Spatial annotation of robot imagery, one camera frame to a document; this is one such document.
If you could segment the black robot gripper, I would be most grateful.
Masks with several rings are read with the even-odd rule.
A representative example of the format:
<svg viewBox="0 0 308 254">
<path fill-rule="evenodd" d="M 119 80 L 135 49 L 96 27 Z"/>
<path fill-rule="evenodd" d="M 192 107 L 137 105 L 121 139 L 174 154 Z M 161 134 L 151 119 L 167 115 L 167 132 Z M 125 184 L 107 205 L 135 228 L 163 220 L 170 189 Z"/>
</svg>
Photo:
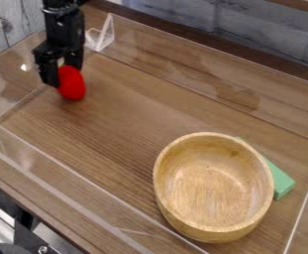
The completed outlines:
<svg viewBox="0 0 308 254">
<path fill-rule="evenodd" d="M 46 40 L 34 48 L 36 70 L 44 84 L 60 86 L 58 60 L 82 70 L 84 17 L 79 5 L 84 0 L 43 0 Z"/>
</svg>

